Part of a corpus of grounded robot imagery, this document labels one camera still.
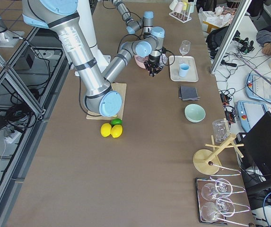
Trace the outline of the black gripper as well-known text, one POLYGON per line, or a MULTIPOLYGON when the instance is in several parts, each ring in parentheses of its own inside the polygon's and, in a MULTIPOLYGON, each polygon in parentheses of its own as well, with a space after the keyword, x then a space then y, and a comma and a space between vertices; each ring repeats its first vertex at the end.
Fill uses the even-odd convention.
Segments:
POLYGON ((162 54, 163 50, 153 50, 148 56, 148 60, 144 61, 144 66, 151 77, 157 75, 163 69, 163 66, 160 65, 162 54))

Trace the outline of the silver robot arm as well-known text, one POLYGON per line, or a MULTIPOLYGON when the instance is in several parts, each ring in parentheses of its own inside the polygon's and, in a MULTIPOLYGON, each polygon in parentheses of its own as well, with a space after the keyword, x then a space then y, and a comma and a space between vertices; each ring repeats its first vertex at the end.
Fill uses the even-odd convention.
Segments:
POLYGON ((122 16, 122 20, 126 24, 128 35, 136 35, 136 32, 143 30, 143 38, 136 41, 129 41, 121 44, 118 48, 118 53, 110 62, 106 71, 103 73, 105 79, 112 82, 118 74, 128 65, 134 55, 139 57, 148 57, 144 62, 145 69, 150 76, 155 76, 158 73, 160 53, 158 50, 162 48, 163 29, 160 29, 158 36, 158 27, 153 26, 154 13, 152 11, 144 12, 140 20, 134 20, 131 12, 121 0, 113 0, 112 4, 116 7, 122 16))
POLYGON ((96 48, 95 30, 89 2, 86 0, 24 0, 23 19, 28 25, 54 31, 87 88, 84 105, 96 114, 115 116, 121 106, 121 95, 111 83, 134 55, 148 57, 145 63, 151 76, 159 73, 165 30, 153 26, 153 12, 144 13, 141 21, 132 18, 121 0, 112 4, 120 12, 129 34, 143 29, 142 40, 125 42, 104 71, 100 70, 102 54, 96 48))

